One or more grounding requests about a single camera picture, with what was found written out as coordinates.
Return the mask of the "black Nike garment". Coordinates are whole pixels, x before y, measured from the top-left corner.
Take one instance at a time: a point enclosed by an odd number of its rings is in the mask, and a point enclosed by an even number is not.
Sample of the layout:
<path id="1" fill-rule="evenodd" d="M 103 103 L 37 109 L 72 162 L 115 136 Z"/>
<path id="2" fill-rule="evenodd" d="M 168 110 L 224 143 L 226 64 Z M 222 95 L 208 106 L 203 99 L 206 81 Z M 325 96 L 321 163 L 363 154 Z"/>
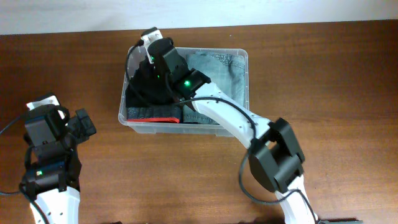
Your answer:
<path id="1" fill-rule="evenodd" d="M 138 108 L 151 105 L 168 105 L 174 100 L 165 86 L 165 80 L 148 60 L 137 69 L 127 69 L 129 80 L 125 90 L 126 106 Z"/>

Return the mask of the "black garment with red trim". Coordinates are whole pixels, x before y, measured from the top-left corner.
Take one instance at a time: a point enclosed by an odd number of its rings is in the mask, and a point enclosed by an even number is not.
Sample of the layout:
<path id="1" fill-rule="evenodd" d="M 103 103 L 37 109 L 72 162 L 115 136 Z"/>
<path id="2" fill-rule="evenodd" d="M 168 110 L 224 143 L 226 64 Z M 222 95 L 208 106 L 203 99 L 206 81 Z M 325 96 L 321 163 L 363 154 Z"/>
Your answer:
<path id="1" fill-rule="evenodd" d="M 182 110 L 178 106 L 146 106 L 131 90 L 125 91 L 126 119 L 129 122 L 180 123 Z"/>

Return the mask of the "light blue jeans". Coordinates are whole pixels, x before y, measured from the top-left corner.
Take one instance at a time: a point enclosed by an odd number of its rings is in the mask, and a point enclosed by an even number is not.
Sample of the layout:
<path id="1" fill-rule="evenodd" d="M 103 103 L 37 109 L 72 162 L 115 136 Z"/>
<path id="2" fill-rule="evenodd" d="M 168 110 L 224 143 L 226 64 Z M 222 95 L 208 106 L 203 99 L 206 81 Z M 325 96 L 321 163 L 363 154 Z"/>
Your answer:
<path id="1" fill-rule="evenodd" d="M 208 76 L 218 88 L 241 106 L 245 102 L 246 61 L 241 55 L 195 52 L 186 57 L 189 68 Z"/>

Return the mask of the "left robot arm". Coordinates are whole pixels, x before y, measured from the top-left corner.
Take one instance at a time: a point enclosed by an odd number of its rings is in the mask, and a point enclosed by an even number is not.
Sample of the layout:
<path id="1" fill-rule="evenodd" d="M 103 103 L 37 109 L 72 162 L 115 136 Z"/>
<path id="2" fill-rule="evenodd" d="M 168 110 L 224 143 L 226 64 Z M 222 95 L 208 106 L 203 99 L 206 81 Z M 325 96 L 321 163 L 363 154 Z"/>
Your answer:
<path id="1" fill-rule="evenodd" d="M 79 176 L 82 164 L 77 147 L 96 134 L 85 109 L 42 105 L 25 119 L 25 174 L 19 190 L 30 203 L 36 223 L 78 223 Z"/>

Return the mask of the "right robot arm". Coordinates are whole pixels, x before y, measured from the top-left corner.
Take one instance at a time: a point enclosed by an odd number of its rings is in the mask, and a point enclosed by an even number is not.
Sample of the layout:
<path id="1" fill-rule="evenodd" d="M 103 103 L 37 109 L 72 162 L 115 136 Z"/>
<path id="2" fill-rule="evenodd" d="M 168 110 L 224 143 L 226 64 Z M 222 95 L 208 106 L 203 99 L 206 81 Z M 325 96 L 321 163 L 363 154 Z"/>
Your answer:
<path id="1" fill-rule="evenodd" d="M 318 223 L 305 193 L 305 156 L 290 124 L 282 118 L 270 121 L 232 100 L 208 76 L 188 68 L 172 39 L 149 37 L 143 43 L 173 104 L 216 121 L 246 148 L 240 168 L 248 165 L 257 182 L 275 194 L 285 222 Z"/>

